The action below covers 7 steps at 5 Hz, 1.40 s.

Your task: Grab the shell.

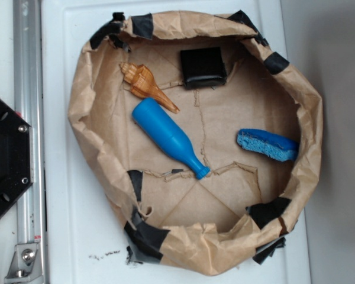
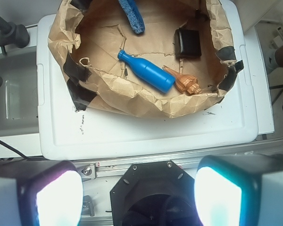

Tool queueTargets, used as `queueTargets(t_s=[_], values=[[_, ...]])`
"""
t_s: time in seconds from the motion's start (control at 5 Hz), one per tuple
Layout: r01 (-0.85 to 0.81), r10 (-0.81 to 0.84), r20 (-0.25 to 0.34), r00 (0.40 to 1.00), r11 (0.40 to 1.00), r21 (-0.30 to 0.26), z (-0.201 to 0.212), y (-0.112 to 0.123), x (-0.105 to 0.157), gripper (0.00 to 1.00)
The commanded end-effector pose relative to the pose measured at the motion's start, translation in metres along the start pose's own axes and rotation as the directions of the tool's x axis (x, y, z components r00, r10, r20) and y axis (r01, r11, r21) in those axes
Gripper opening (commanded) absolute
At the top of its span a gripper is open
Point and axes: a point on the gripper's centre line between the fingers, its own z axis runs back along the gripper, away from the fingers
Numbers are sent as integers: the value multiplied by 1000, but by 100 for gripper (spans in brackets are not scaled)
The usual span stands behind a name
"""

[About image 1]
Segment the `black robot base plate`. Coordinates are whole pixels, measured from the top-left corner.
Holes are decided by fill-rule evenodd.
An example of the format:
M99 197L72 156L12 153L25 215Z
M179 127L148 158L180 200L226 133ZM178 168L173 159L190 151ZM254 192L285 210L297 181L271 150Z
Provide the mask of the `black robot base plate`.
M32 185L31 126L0 99L0 219Z

